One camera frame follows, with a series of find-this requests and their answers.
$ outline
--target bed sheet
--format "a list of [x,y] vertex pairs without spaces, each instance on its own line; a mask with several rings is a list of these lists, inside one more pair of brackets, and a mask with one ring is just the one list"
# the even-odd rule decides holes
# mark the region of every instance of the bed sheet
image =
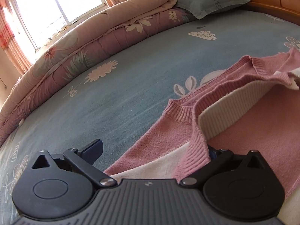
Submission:
[[0,148],[0,221],[7,225],[18,217],[11,192],[38,150],[62,153],[99,138],[104,151],[94,166],[105,170],[160,117],[168,99],[188,94],[205,75],[243,55],[300,50],[299,40],[295,24],[234,10],[161,32],[82,73],[30,114]]

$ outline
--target window frame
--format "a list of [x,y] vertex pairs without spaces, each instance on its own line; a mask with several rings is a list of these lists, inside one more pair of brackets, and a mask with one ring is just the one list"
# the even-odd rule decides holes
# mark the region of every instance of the window frame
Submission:
[[[32,39],[32,37],[31,37],[31,35],[30,35],[30,33],[29,33],[29,31],[28,31],[27,28],[26,28],[26,25],[25,25],[24,22],[23,22],[23,19],[22,19],[22,16],[21,16],[21,14],[20,14],[20,10],[19,10],[17,1],[16,1],[16,0],[8,0],[8,1],[9,1],[9,3],[11,4],[11,8],[14,10],[14,13],[16,14],[16,16],[17,16],[17,18],[18,18],[18,20],[19,20],[21,26],[23,27],[23,30],[25,31],[25,33],[26,33],[27,37],[29,38],[29,40],[30,40],[32,46],[34,47],[34,49],[37,50],[37,49],[41,48],[42,46],[44,46],[44,45],[40,45],[40,46],[38,47],[38,46],[35,44],[34,40]],[[101,9],[102,7],[105,7],[105,8],[107,7],[106,1],[105,1],[105,0],[101,0],[102,4],[100,4],[99,6],[94,7],[93,9],[87,11],[86,13],[82,14],[81,16],[79,16],[79,17],[73,19],[72,21],[69,21],[69,20],[67,19],[66,15],[65,15],[64,11],[62,10],[62,7],[60,6],[58,0],[55,0],[55,2],[56,2],[56,4],[57,4],[57,6],[58,6],[58,8],[59,8],[59,10],[60,10],[60,12],[61,12],[63,18],[64,18],[65,21],[66,21],[67,26],[71,26],[71,25],[74,24],[76,21],[81,20],[81,19],[83,19],[84,17],[87,17],[87,18],[88,18],[88,15],[89,15],[89,14],[92,14],[93,12],[95,12],[95,11],[98,10],[98,9]]]

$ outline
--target ribbed gray surface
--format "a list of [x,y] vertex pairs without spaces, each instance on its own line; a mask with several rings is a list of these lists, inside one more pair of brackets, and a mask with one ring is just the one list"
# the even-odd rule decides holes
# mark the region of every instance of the ribbed gray surface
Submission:
[[256,223],[221,217],[203,201],[199,191],[178,186],[175,180],[123,180],[116,188],[101,190],[81,213],[60,221],[27,218],[15,225],[282,225],[276,218]]

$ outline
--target cord on wall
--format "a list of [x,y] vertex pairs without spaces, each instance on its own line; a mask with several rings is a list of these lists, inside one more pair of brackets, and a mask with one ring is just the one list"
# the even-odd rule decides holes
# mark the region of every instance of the cord on wall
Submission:
[[4,88],[7,89],[6,84],[3,82],[3,80],[0,78],[1,82],[4,84]]

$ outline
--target sweater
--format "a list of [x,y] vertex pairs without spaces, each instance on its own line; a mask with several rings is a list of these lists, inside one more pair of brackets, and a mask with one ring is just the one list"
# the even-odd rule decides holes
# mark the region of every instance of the sweater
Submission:
[[[214,137],[214,134],[206,136],[202,130],[203,128],[213,129],[212,126],[216,123],[216,119],[213,119],[208,127],[206,127],[206,124],[200,127],[201,124],[198,123],[198,117],[205,109],[213,106],[218,100],[225,98],[227,94],[234,92],[236,89],[242,89],[251,82],[255,82],[254,86],[250,88],[247,86],[248,90],[242,90],[246,92],[244,97],[248,98],[246,101],[241,102],[251,102],[245,107],[248,110],[275,84],[298,89],[292,78],[298,77],[297,70],[294,70],[298,67],[300,67],[300,53],[295,49],[291,49],[288,53],[280,53],[265,58],[242,57],[219,77],[196,89],[186,97],[179,100],[169,100],[160,119],[105,173],[113,175],[144,165],[190,141],[185,155],[180,159],[172,175],[177,180],[181,180],[210,161],[206,138],[210,140]],[[227,105],[224,109],[226,111],[230,107]],[[244,114],[240,113],[237,119],[232,119],[231,124]],[[214,129],[214,132],[219,134],[230,127],[229,123],[226,127],[224,126],[218,131]],[[222,148],[228,149],[227,145],[227,143],[223,143]],[[246,154],[244,152],[245,149],[242,147],[242,145],[235,145],[233,151],[239,154]],[[278,177],[282,175],[282,173],[276,172],[275,174]],[[287,194],[289,195],[294,188],[295,184],[292,187],[285,187],[285,189],[288,189],[286,190]]]

